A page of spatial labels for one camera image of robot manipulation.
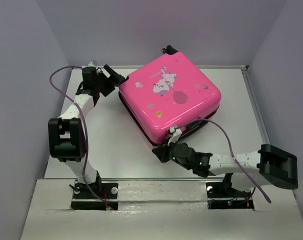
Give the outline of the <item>pink hard-shell suitcase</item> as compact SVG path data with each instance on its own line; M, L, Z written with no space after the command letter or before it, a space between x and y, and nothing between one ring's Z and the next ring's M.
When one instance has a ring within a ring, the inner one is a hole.
M153 145L169 138L171 126L182 126L184 135L211 118L222 94L212 81L182 52L171 45L162 55L130 73L119 86L119 98L144 136Z

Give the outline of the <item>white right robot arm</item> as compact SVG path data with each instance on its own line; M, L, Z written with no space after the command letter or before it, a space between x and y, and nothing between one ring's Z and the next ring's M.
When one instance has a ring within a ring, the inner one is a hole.
M224 174L249 174L258 185L280 189L298 189L297 157L271 144L262 144L251 153L221 155L197 152L186 143L155 147L152 153L162 163L173 161L202 178Z

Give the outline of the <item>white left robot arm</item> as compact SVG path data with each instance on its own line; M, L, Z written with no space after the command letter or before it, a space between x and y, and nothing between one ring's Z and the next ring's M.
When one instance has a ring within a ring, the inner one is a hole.
M125 78L109 65L102 68L91 63L80 66L82 81L75 97L66 93L63 96L71 104L57 118L48 121L49 152L52 158L67 165L84 186L85 192L92 198L102 193L102 180L88 159L89 133L86 123L87 114L96 106L100 96L107 97Z

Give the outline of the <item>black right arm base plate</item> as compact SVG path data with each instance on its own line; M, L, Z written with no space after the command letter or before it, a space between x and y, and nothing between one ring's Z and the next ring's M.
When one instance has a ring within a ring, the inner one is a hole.
M206 184L207 208L209 210L254 210L253 192L223 188L222 182Z

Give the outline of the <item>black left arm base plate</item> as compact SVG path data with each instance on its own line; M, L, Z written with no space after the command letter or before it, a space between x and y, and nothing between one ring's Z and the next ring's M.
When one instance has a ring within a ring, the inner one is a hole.
M73 210L80 211L117 211L119 208L117 182L103 182L101 190L92 183L89 185L91 190L85 184L77 181L69 187L72 189L72 199L70 207Z

